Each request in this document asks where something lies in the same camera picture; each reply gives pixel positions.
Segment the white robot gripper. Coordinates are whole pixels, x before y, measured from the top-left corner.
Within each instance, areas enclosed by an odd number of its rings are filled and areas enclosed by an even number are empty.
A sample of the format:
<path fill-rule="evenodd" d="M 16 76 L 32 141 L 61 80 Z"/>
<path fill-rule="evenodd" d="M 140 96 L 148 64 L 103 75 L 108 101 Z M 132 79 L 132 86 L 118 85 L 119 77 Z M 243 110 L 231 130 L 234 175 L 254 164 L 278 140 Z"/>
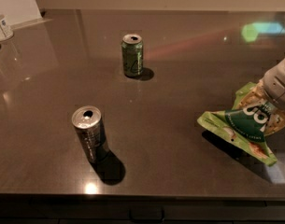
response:
<path fill-rule="evenodd" d="M 264 74 L 263 84 L 267 99 L 285 111 L 285 58 Z"/>

